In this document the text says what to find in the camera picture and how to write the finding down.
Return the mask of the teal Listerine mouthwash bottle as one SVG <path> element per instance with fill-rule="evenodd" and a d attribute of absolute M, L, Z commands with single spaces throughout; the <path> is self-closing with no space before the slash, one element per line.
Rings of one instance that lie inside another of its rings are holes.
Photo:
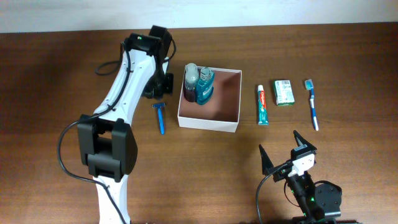
<path fill-rule="evenodd" d="M 213 94 L 215 73 L 208 67 L 200 70 L 200 78 L 196 85 L 196 97 L 199 105 L 206 104 Z"/>

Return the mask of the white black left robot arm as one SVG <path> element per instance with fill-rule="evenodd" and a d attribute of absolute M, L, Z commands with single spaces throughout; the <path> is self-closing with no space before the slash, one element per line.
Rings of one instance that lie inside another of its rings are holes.
<path fill-rule="evenodd" d="M 81 115 L 80 156 L 96 183 L 100 223 L 130 223 L 127 180 L 138 147 L 132 120 L 141 97 L 161 99 L 173 91 L 167 56 L 174 40 L 170 32 L 152 26 L 148 35 L 131 34 L 121 44 L 119 72 L 93 115 Z"/>

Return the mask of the pink cardboard box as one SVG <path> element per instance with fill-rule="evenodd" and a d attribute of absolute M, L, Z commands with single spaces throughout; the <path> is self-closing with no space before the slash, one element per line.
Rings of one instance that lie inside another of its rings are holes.
<path fill-rule="evenodd" d="M 234 133 L 239 124 L 242 76 L 240 70 L 210 68 L 215 72 L 214 90 L 204 105 L 189 102 L 180 92 L 177 119 L 181 128 Z"/>

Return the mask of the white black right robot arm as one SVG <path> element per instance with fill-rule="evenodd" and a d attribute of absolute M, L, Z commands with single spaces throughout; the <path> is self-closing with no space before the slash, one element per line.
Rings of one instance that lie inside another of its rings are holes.
<path fill-rule="evenodd" d="M 270 177 L 274 182 L 285 180 L 285 186 L 292 191 L 297 206 L 303 215 L 294 217 L 294 223 L 336 223 L 341 216 L 342 188 L 327 180 L 314 182 L 308 170 L 315 164 L 317 148 L 293 131 L 297 147 L 290 152 L 290 159 L 274 166 L 265 149 L 259 145 L 262 174 L 264 178 L 256 190 L 256 208 L 259 209 L 259 192 Z"/>

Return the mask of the green white Dettol soap box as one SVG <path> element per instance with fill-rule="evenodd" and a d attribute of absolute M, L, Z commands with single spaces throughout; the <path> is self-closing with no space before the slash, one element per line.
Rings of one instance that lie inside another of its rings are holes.
<path fill-rule="evenodd" d="M 295 103 L 292 85 L 289 80 L 274 81 L 274 93 L 277 106 L 288 106 Z"/>

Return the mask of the clear purple soap dispenser bottle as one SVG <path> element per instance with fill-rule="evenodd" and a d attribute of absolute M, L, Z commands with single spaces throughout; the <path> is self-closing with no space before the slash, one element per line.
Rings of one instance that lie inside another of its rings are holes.
<path fill-rule="evenodd" d="M 194 63 L 189 63 L 185 66 L 185 98 L 189 102 L 196 101 L 195 88 L 199 79 L 198 68 Z"/>

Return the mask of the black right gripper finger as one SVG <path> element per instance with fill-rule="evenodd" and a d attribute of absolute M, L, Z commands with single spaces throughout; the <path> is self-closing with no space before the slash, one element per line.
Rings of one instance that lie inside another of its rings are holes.
<path fill-rule="evenodd" d="M 298 146 L 301 146 L 301 145 L 304 145 L 304 144 L 305 144 L 305 145 L 306 145 L 307 147 L 309 147 L 311 150 L 315 150 L 315 149 L 316 149 L 316 147 L 315 147 L 313 144 L 311 144 L 310 142 L 308 142 L 306 139 L 304 139 L 304 138 L 299 134 L 298 131 L 294 130 L 294 131 L 293 131 L 293 134 L 294 134 L 294 138 L 295 138 L 296 143 L 297 143 Z"/>
<path fill-rule="evenodd" d="M 261 155 L 262 174 L 269 175 L 273 172 L 274 165 L 261 144 L 259 145 L 259 152 Z"/>

